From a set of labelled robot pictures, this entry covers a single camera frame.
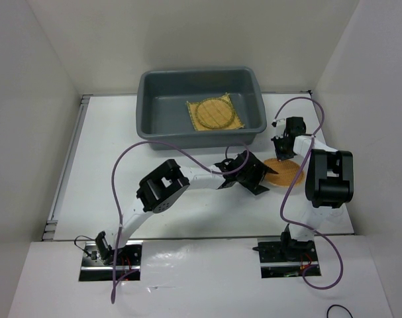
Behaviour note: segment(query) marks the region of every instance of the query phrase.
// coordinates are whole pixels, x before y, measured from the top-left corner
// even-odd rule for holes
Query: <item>gray plastic tub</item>
[[[245,125],[242,129],[196,131],[186,102],[220,97],[225,93]],[[170,142],[180,148],[222,147],[251,144],[267,127],[260,86],[250,68],[146,72],[137,93],[136,129],[146,140]],[[156,150],[169,149],[151,144]]]

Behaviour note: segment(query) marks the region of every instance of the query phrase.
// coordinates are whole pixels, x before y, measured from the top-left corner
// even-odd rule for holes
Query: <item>orange disc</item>
[[[235,115],[232,105],[220,98],[208,98],[195,108],[195,118],[201,125],[210,129],[230,126]]]
[[[291,160],[278,161],[277,158],[270,158],[264,161],[264,164],[279,173],[266,174],[265,177],[268,182],[279,187],[289,187],[299,170],[299,165]],[[304,180],[304,175],[304,171],[302,171],[295,186],[298,186]]]

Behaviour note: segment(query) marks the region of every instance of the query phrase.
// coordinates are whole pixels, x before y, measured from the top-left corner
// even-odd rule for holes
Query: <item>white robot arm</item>
[[[95,239],[102,261],[111,263],[117,240],[118,249],[123,248],[147,219],[169,209],[184,191],[224,189],[238,182],[254,195],[259,195],[269,190],[260,185],[264,176],[277,173],[247,151],[208,169],[180,167],[175,160],[169,159],[143,178],[130,210],[123,215],[120,237],[115,228],[100,232]]]
[[[290,117],[273,122],[272,141],[278,160],[287,160],[295,155],[306,157],[312,136],[306,135],[302,117]],[[331,216],[333,209],[349,202],[354,194],[352,153],[339,151],[314,140],[311,151],[305,195],[312,206],[297,220],[314,229],[319,229],[324,220]],[[312,245],[314,232],[289,224],[281,235],[283,253],[289,257],[308,250]]]

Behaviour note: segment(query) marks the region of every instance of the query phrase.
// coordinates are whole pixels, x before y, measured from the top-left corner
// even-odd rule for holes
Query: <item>yellow towel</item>
[[[208,98],[200,103],[186,102],[186,105],[193,127],[197,131],[229,130],[244,127],[228,94]]]

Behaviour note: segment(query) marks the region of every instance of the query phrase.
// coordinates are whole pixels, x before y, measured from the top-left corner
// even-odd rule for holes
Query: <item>purple cable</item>
[[[229,150],[230,147],[231,147],[231,146],[227,146],[227,147],[226,147],[226,150],[225,150],[225,158],[226,158],[226,159],[228,159],[227,153],[228,153],[228,150]]]
[[[286,101],[280,108],[279,108],[279,110],[277,111],[277,114],[275,115],[275,117],[274,117],[274,120],[276,120],[277,119],[277,116],[279,116],[279,114],[280,114],[280,112],[281,112],[281,110],[287,105],[287,104],[289,104],[291,101],[295,101],[296,99],[306,99],[307,101],[312,101],[315,105],[317,105],[317,107],[320,109],[320,112],[321,112],[321,120],[320,120],[320,124],[319,124],[319,126],[317,127],[317,129],[313,132],[313,136],[315,136],[315,134],[317,134],[317,132],[321,129],[321,127],[323,126],[323,123],[324,123],[324,121],[325,121],[325,110],[323,109],[323,107],[320,105],[320,103],[318,102],[318,101],[315,101],[314,99],[312,99],[312,98],[309,98],[309,97],[294,97],[294,98],[291,98],[291,99],[289,99],[288,101]]]
[[[115,268],[117,266],[118,247],[119,247],[121,231],[123,229],[123,213],[121,212],[119,199],[117,197],[117,191],[115,190],[115,171],[117,170],[117,166],[119,165],[121,159],[123,159],[125,154],[127,152],[129,152],[130,150],[132,150],[133,148],[135,148],[137,146],[140,146],[141,144],[163,144],[163,145],[169,146],[170,148],[173,148],[173,149],[177,150],[178,152],[180,152],[180,153],[184,154],[185,156],[187,156],[190,160],[192,160],[194,163],[196,163],[202,169],[204,169],[204,170],[206,170],[206,171],[208,171],[208,172],[210,172],[212,174],[219,174],[219,175],[222,175],[222,176],[225,176],[225,175],[228,175],[228,174],[233,174],[233,173],[241,170],[245,166],[245,164],[248,162],[248,159],[249,159],[249,149],[243,142],[241,142],[241,144],[243,144],[243,146],[246,148],[246,151],[247,151],[245,161],[243,161],[243,163],[239,167],[237,167],[236,169],[234,169],[232,171],[227,171],[227,172],[220,172],[220,171],[210,170],[208,167],[204,166],[198,160],[194,159],[194,157],[192,157],[186,151],[180,149],[179,147],[175,146],[174,144],[170,144],[168,142],[163,142],[163,141],[157,141],[157,140],[140,141],[140,142],[137,142],[136,144],[133,144],[132,146],[128,147],[126,150],[124,150],[121,153],[121,155],[117,158],[117,161],[114,164],[113,172],[111,174],[111,187],[113,189],[113,196],[114,196],[114,200],[115,200],[115,205],[117,206],[117,210],[119,212],[119,220],[120,220],[119,229],[117,231],[117,239],[115,241],[114,258],[113,258],[113,290],[111,291],[111,303],[115,302],[115,295],[116,295],[116,292],[117,292],[116,289],[117,289],[118,283],[122,279],[124,279],[127,275],[130,274],[130,273],[127,273],[126,275],[122,276],[121,278],[119,278],[117,280],[117,271],[116,271]]]
[[[309,158],[310,155],[311,155],[312,149],[314,148],[314,138],[315,138],[315,134],[321,129],[321,127],[322,127],[322,125],[323,125],[323,123],[324,123],[324,121],[325,121],[325,112],[324,112],[324,109],[321,107],[321,105],[319,104],[319,102],[315,101],[315,100],[312,99],[312,98],[308,98],[308,97],[294,97],[294,98],[292,98],[292,99],[286,101],[286,103],[284,103],[284,104],[280,107],[280,109],[279,109],[279,111],[277,112],[277,115],[276,115],[276,117],[274,117],[274,119],[277,119],[277,116],[279,115],[279,113],[280,113],[280,111],[283,109],[283,107],[285,107],[289,102],[291,102],[291,101],[293,101],[293,100],[296,100],[296,99],[306,99],[306,100],[312,101],[315,105],[317,105],[317,106],[319,107],[319,109],[321,110],[321,121],[320,121],[319,126],[318,126],[317,129],[314,131],[314,133],[313,133],[313,135],[312,135],[312,137],[311,137],[311,144],[310,144],[310,146],[309,146],[309,148],[308,148],[307,154],[305,155],[305,158],[304,158],[304,160],[302,161],[301,166],[299,167],[299,169],[298,169],[298,171],[297,171],[295,177],[293,178],[293,180],[292,180],[292,182],[291,182],[291,185],[289,186],[289,188],[288,188],[287,191],[286,191],[286,194],[285,194],[285,197],[283,198],[283,201],[281,202],[281,206],[280,206],[280,217],[281,217],[281,219],[282,219],[283,221],[285,221],[285,222],[287,222],[287,223],[291,223],[291,224],[294,224],[294,225],[298,225],[298,226],[300,226],[300,227],[305,227],[306,229],[309,229],[310,231],[313,231],[314,233],[317,233],[318,235],[320,235],[321,237],[323,237],[323,238],[333,247],[333,249],[334,249],[334,251],[336,252],[336,255],[338,256],[338,259],[339,259],[340,272],[339,272],[338,278],[337,278],[332,284],[330,284],[330,285],[328,285],[328,286],[320,287],[320,286],[315,286],[315,285],[313,285],[312,283],[310,283],[310,282],[307,281],[307,279],[305,278],[305,274],[306,274],[311,268],[317,267],[317,265],[309,266],[309,267],[307,267],[306,269],[304,269],[304,271],[302,271],[302,278],[304,279],[304,282],[305,282],[308,286],[310,286],[310,287],[312,287],[312,288],[314,288],[314,289],[316,289],[316,290],[329,290],[329,289],[333,288],[334,286],[336,286],[336,285],[340,282],[340,280],[342,279],[343,273],[344,273],[344,263],[343,263],[343,261],[342,261],[342,257],[341,257],[341,255],[340,255],[340,253],[339,253],[339,250],[337,249],[337,247],[334,245],[334,243],[333,243],[326,235],[324,235],[324,234],[318,232],[318,230],[314,229],[313,227],[310,227],[309,225],[306,225],[306,224],[304,224],[304,223],[300,223],[300,222],[296,222],[296,221],[292,221],[292,220],[286,219],[286,217],[285,217],[284,214],[283,214],[283,211],[284,211],[284,209],[285,209],[286,201],[287,201],[287,199],[289,198],[289,195],[290,195],[290,193],[291,193],[293,187],[295,186],[296,181],[298,180],[299,176],[301,175],[301,173],[302,173],[302,171],[303,171],[305,165],[307,164],[307,161],[308,161],[308,158]]]

